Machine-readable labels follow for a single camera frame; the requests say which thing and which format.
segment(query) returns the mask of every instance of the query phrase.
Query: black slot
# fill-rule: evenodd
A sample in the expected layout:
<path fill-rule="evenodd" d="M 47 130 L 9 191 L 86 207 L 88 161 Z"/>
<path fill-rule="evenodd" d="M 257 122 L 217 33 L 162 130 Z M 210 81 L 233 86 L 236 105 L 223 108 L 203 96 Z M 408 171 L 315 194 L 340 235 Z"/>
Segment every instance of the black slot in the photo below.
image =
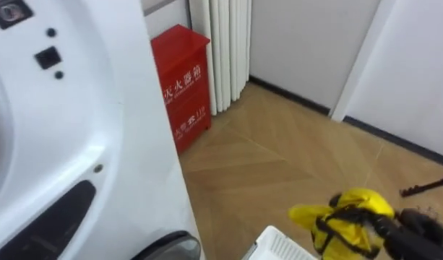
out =
<path fill-rule="evenodd" d="M 82 181 L 0 249 L 0 260 L 57 259 L 85 217 L 95 187 Z"/>
<path fill-rule="evenodd" d="M 38 64 L 40 64 L 42 69 L 49 69 L 62 61 L 56 47 L 54 46 L 35 54 L 35 59 Z"/>

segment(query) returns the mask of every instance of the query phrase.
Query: herringbone floor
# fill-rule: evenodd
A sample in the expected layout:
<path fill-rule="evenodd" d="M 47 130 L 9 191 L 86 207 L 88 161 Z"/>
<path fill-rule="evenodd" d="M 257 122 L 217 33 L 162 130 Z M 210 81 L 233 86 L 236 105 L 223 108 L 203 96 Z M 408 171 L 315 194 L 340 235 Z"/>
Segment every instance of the herringbone floor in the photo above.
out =
<path fill-rule="evenodd" d="M 267 225 L 314 253 L 287 218 L 294 204 L 326 204 L 350 187 L 443 222 L 443 188 L 401 199 L 401 188 L 443 178 L 443 167 L 252 84 L 181 156 L 208 260 L 240 259 Z M 387 259 L 381 254 L 379 259 Z"/>

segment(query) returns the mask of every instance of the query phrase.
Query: door frame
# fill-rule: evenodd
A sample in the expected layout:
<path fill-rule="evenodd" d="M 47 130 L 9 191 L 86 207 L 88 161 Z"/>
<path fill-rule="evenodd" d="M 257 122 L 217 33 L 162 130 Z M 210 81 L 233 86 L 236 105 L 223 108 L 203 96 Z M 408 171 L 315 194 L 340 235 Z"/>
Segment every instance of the door frame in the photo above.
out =
<path fill-rule="evenodd" d="M 359 86 L 359 81 L 364 74 L 367 64 L 370 62 L 371 55 L 374 52 L 377 43 L 382 38 L 385 25 L 398 1 L 399 0 L 380 0 L 372 23 L 367 30 L 366 37 L 359 49 L 359 53 L 353 64 L 353 68 L 348 75 L 340 97 L 338 98 L 337 104 L 329 112 L 329 117 L 332 120 L 340 122 L 345 118 L 351 99 Z"/>

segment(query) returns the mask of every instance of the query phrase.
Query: fire extinguisher box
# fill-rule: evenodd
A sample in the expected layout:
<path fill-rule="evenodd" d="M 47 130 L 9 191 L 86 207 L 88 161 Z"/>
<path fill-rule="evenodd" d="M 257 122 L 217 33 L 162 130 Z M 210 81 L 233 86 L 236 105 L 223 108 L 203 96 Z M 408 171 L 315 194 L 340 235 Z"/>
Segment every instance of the fire extinguisher box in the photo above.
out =
<path fill-rule="evenodd" d="M 211 125 L 205 50 L 209 42 L 181 25 L 151 42 L 178 153 Z"/>

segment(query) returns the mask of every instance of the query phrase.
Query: baseboard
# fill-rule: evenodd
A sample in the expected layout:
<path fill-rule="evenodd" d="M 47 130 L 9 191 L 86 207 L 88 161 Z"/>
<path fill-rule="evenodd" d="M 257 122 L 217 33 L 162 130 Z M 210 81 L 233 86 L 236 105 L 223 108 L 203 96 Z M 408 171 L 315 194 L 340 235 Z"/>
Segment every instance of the baseboard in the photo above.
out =
<path fill-rule="evenodd" d="M 269 90 L 269 91 L 276 93 L 280 96 L 283 96 L 289 100 L 292 100 L 293 102 L 296 102 L 304 107 L 307 107 L 309 109 L 312 109 L 313 111 L 321 113 L 322 115 L 325 115 L 325 116 L 329 115 L 329 112 L 330 112 L 329 108 L 327 108 L 323 105 L 320 105 L 318 103 L 315 103 L 314 101 L 309 100 L 307 98 L 301 97 L 300 95 L 297 95 L 297 94 L 294 94 L 294 93 L 289 92 L 287 90 L 284 90 L 274 84 L 264 81 L 263 79 L 259 79 L 257 77 L 250 75 L 249 81 L 256 84 L 256 85 L 259 85 L 260 87 L 265 88 L 266 90 Z M 359 129 L 362 129 L 366 132 L 369 132 L 370 134 L 373 134 L 376 137 L 383 138 L 383 139 L 387 140 L 388 142 L 399 145 L 407 150 L 410 150 L 411 152 L 414 152 L 420 156 L 423 156 L 423 157 L 430 159 L 436 163 L 439 163 L 440 165 L 443 165 L 443 155 L 441 155 L 437 152 L 434 152 L 430 149 L 422 147 L 418 144 L 414 144 L 412 142 L 409 142 L 406 139 L 395 136 L 394 134 L 390 134 L 386 131 L 378 129 L 375 126 L 371 126 L 367 123 L 364 123 L 363 121 L 359 121 L 358 119 L 352 118 L 350 116 L 346 116 L 343 119 L 343 121 L 352 125 L 352 126 L 359 128 Z"/>
<path fill-rule="evenodd" d="M 412 142 L 409 142 L 406 139 L 395 136 L 394 134 L 390 134 L 386 131 L 378 129 L 375 126 L 371 126 L 367 123 L 364 123 L 363 121 L 359 121 L 358 119 L 352 118 L 350 116 L 346 116 L 343 119 L 343 121 L 352 125 L 352 126 L 359 128 L 359 129 L 367 131 L 370 134 L 373 134 L 374 136 L 383 138 L 383 139 L 387 140 L 388 142 L 399 145 L 403 148 L 406 148 L 407 150 L 410 150 L 411 152 L 414 152 L 420 156 L 423 156 L 423 157 L 430 159 L 436 163 L 439 163 L 440 165 L 443 165 L 443 155 L 441 155 L 437 152 L 434 152 L 430 149 L 422 147 L 418 144 L 414 144 Z"/>
<path fill-rule="evenodd" d="M 273 93 L 276 93 L 278 95 L 281 95 L 285 98 L 287 98 L 288 100 L 292 100 L 293 102 L 297 102 L 298 104 L 307 107 L 309 109 L 312 109 L 313 111 L 316 111 L 318 113 L 321 113 L 325 116 L 329 115 L 330 112 L 330 108 L 327 108 L 323 105 L 320 105 L 318 103 L 315 103 L 312 100 L 309 100 L 305 97 L 301 97 L 300 95 L 297 95 L 295 93 L 292 93 L 290 91 L 284 90 L 274 84 L 271 84 L 269 82 L 264 81 L 263 79 L 259 79 L 257 77 L 254 77 L 252 75 L 250 75 L 250 79 L 249 81 L 251 83 L 254 83 L 256 85 L 259 85 L 260 87 L 265 88 L 266 90 L 269 90 Z"/>

